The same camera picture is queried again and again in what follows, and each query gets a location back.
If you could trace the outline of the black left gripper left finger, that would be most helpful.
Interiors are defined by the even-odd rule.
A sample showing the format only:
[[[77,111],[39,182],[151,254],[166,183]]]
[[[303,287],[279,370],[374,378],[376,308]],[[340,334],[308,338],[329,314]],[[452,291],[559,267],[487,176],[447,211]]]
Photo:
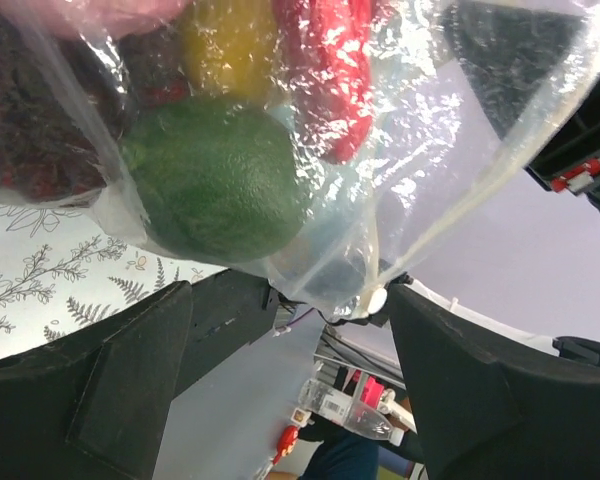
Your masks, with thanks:
[[[0,360],[0,479],[149,479],[191,321],[174,283]]]

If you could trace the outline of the dark red grape bunch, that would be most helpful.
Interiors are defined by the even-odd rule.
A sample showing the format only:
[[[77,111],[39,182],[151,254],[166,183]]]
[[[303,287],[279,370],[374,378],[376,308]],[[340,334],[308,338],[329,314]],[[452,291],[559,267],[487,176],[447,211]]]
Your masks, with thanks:
[[[84,208],[128,138],[189,93],[182,1],[0,1],[0,204]]]

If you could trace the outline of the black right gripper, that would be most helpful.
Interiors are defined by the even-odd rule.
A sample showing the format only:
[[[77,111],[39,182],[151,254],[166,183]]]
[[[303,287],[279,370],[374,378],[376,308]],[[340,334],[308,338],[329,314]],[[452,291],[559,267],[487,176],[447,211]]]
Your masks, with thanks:
[[[574,14],[487,1],[444,11],[444,38],[499,138],[519,119],[581,28]],[[600,213],[600,79],[526,168],[546,191],[585,195]]]

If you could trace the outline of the red chili pepper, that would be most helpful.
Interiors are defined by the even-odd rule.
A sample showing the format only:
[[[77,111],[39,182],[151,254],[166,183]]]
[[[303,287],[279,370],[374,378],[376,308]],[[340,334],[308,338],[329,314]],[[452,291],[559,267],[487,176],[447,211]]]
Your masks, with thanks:
[[[349,162],[371,129],[368,42],[372,1],[274,1],[298,130],[334,164]]]

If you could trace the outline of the clear zip top bag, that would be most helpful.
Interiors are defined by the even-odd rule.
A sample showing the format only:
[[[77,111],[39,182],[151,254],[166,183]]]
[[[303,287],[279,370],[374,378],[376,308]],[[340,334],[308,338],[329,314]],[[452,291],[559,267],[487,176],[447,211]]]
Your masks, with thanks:
[[[279,100],[266,105],[203,92],[189,81],[175,21],[186,97],[231,96],[262,108],[289,130],[309,195],[299,233],[276,253],[217,264],[266,278],[290,299],[339,318],[378,311],[383,287],[423,257],[444,230],[527,166],[600,77],[600,1],[487,1],[574,14],[581,28],[504,138],[486,118],[444,38],[444,11],[463,1],[372,1],[368,54],[373,120],[363,145],[334,164],[298,130],[278,25]],[[133,179],[78,210],[108,235],[179,260],[154,242]]]

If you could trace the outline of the green lime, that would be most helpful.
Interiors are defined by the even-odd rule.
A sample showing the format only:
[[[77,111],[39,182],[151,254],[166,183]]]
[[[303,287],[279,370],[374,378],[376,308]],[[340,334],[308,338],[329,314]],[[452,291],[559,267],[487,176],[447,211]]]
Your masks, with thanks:
[[[171,254],[239,264],[285,247],[306,220],[310,191],[286,126],[231,96],[195,95],[143,113],[119,149]]]

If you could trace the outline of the yellow lemon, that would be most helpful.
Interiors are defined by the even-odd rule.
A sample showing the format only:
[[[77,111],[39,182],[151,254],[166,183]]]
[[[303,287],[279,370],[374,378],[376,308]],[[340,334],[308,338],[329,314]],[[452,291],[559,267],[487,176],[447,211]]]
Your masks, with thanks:
[[[178,28],[194,87],[259,105],[279,100],[278,28],[270,1],[195,1]]]

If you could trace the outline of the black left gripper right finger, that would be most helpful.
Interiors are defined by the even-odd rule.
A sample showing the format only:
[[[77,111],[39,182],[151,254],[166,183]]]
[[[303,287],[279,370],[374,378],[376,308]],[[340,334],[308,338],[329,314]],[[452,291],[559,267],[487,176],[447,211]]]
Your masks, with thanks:
[[[600,366],[393,285],[387,311],[432,479],[600,479]]]

